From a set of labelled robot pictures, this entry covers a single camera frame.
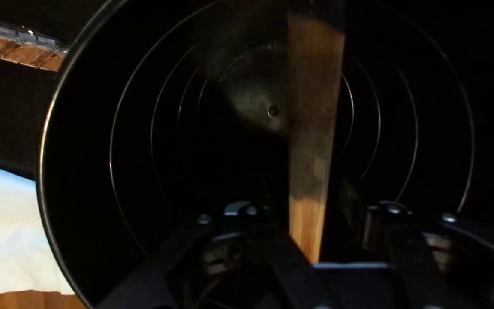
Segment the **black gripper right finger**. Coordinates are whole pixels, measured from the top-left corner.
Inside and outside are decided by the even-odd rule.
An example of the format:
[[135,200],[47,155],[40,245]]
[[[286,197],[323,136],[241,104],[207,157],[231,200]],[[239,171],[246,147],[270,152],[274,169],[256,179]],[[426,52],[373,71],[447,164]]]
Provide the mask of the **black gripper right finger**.
[[494,233],[454,214],[425,222],[385,202],[366,214],[363,246],[383,257],[407,309],[494,309]]

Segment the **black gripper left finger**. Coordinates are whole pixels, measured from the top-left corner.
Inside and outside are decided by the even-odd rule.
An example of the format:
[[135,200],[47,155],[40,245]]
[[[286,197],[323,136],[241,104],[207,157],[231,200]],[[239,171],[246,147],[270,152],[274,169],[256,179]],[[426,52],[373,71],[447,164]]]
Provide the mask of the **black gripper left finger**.
[[253,203],[172,231],[95,309],[315,309],[316,272]]

